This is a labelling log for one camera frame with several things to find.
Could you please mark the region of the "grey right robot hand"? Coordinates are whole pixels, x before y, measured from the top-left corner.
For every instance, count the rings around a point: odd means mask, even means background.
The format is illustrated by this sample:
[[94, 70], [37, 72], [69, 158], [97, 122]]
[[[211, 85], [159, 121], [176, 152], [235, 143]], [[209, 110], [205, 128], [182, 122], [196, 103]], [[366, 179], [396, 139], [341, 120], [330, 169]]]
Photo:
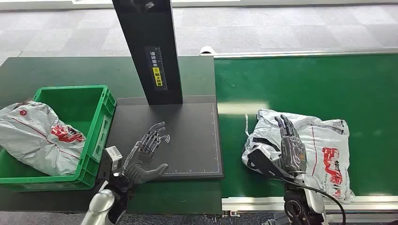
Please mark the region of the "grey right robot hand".
[[306, 148], [293, 123], [283, 114], [275, 116], [281, 134], [281, 165], [293, 176], [306, 173]]

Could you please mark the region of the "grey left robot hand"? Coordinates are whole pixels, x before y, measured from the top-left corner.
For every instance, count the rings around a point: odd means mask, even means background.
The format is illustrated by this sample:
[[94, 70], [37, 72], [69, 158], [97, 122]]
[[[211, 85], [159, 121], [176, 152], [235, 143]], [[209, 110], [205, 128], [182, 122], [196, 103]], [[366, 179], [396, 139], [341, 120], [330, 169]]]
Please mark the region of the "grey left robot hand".
[[163, 135], [164, 131], [165, 122], [156, 123], [135, 143], [122, 167], [122, 175], [129, 179], [128, 188], [156, 180], [168, 170], [166, 163], [150, 169], [155, 149], [170, 141], [169, 135]]

